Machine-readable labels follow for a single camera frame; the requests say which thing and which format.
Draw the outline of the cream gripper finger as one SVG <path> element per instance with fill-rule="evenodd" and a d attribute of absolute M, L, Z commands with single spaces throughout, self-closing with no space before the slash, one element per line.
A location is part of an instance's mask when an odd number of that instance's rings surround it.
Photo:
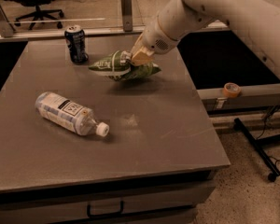
<path fill-rule="evenodd" d="M 119 63 L 121 65 L 126 65 L 131 61 L 132 54 L 129 51 L 124 50 L 119 57 Z"/>

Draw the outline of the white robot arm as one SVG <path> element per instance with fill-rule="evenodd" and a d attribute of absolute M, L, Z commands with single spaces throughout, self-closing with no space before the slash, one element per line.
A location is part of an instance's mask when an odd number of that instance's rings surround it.
<path fill-rule="evenodd" d="M 280 79 L 280 7 L 264 0 L 170 0 L 134 43 L 135 66 L 174 49 L 189 33 L 223 22 Z"/>

